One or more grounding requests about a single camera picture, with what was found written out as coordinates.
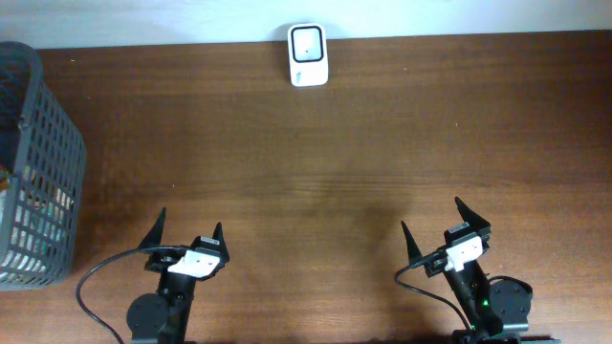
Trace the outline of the glutinous rice bag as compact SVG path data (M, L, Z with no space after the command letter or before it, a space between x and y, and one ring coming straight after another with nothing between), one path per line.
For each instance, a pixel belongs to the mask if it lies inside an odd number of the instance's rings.
M31 169L1 192L1 290L37 290L71 272L79 197Z

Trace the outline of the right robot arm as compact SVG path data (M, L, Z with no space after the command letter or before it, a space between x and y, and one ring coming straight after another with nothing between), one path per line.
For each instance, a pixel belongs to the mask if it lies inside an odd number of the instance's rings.
M401 222L408 263L394 274L394 282L449 306L464 325L450 336L451 343L557 343L550 336L527 336L528 316L534 290L528 283L507 275L488 276L478 259L490 248L492 225L474 212L460 198L454 199L462 223L444 232L445 243L429 254L423 254L409 227ZM401 276L422 268L431 278L445 276L459 302L407 284Z

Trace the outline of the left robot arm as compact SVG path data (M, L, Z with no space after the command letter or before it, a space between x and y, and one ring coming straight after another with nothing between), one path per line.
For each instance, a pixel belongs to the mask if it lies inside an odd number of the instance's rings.
M166 211L144 236L144 269L160 275L155 292L136 298L126 314L133 343L184 343L196 284L223 269L230 254L220 223L210 237L197 236L188 246L162 246Z

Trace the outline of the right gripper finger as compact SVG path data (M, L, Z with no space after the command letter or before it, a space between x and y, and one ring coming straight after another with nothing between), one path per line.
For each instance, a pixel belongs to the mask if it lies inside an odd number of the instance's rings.
M405 241L406 241L406 250L408 256L408 264L410 266L420 266L423 262L423 255L412 236L410 229L404 221L401 221L401 226L403 229Z
M470 209L458 196L454 198L454 201L461 218L465 223L468 223L472 229L483 229L491 226L487 220Z

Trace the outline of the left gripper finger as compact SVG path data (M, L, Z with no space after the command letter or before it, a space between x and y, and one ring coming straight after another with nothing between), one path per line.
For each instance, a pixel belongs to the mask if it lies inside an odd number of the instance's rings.
M157 220L138 245L138 249L157 247L161 241L166 218L166 208L163 207Z
M215 229L213 231L212 239L215 241L218 246L217 250L219 252L225 251L225 239L223 234L223 228L221 223L217 223Z

